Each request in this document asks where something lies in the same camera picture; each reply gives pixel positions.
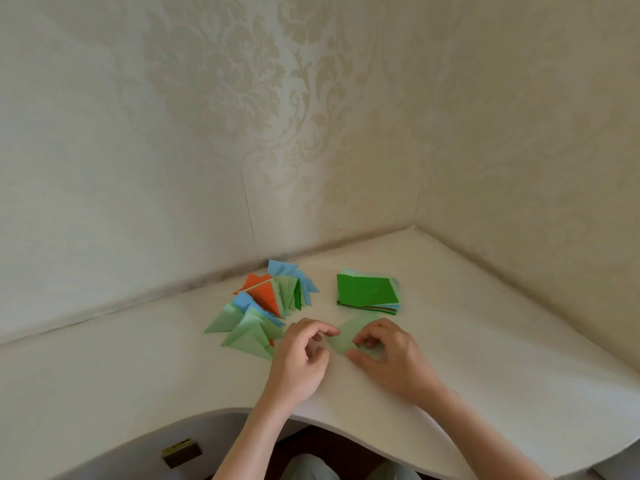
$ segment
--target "table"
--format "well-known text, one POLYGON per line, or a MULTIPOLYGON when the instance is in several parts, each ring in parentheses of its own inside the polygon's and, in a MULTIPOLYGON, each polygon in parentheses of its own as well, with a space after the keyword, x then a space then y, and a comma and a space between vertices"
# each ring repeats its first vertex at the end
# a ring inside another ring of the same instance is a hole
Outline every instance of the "table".
MULTIPOLYGON (((296 312, 336 325, 343 267, 395 276, 394 320, 494 427, 553 476, 640 436, 640 374, 544 308, 416 229, 295 262, 320 289, 296 312)), ((44 480, 121 444, 204 413, 248 411, 270 363, 202 331, 244 276, 0 347, 0 471, 44 480)), ((423 412, 332 353, 294 417, 439 478, 473 474, 423 412)))

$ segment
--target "pants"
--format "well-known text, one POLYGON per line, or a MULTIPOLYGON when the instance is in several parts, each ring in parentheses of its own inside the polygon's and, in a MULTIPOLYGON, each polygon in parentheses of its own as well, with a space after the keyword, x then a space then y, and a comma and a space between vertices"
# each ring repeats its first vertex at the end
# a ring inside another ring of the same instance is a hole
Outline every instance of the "pants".
MULTIPOLYGON (((340 477, 320 458, 304 453, 289 462, 280 480, 340 480, 340 477)), ((386 461, 367 480, 420 480, 420 477, 407 467, 386 461)))

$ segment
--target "person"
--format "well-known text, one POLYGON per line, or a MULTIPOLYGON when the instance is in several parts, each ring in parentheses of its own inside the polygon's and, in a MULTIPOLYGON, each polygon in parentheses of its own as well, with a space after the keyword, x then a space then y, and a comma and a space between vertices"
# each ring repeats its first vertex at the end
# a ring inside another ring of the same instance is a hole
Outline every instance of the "person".
MULTIPOLYGON (((330 353, 322 347, 312 352, 310 340, 340 331, 318 320, 293 323, 280 341, 271 371, 255 408, 229 450, 214 480, 263 479, 278 434, 293 410, 308 399, 324 377, 330 353)), ((532 460, 484 421, 462 398, 449 389, 420 352, 411 335, 388 319, 364 327, 353 342, 373 347, 381 342, 386 359, 378 362, 352 349, 347 357, 380 387, 431 416, 456 444, 479 480, 549 480, 532 460)), ((419 479, 417 473, 396 463, 382 464, 370 480, 419 479)), ((322 460, 311 455, 294 458, 282 480, 339 480, 322 460)))

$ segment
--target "hand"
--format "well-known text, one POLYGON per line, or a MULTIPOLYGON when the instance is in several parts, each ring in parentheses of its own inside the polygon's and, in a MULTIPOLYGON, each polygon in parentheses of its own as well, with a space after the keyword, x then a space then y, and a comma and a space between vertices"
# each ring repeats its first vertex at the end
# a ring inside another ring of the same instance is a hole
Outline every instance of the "hand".
POLYGON ((278 405, 291 413, 316 391, 330 356, 323 347, 316 348, 315 353, 309 347, 311 339, 322 340, 320 333, 332 337, 340 330, 329 323, 309 318, 290 325, 273 356, 261 401, 278 405))
POLYGON ((411 335, 386 318, 371 322, 353 339, 356 346, 368 348, 378 342, 385 346, 387 359, 379 362, 359 350, 348 350, 347 357, 375 382, 405 401, 429 409, 446 391, 446 386, 427 362, 411 335))

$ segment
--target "beige wallpaper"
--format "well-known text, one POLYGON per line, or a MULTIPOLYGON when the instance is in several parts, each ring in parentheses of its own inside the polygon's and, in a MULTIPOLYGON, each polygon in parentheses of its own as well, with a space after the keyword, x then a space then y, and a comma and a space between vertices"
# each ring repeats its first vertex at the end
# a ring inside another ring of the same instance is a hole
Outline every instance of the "beige wallpaper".
POLYGON ((0 0, 0 342, 411 225, 427 5, 0 0))
POLYGON ((640 367, 640 0, 456 3, 413 85, 420 227, 640 367))

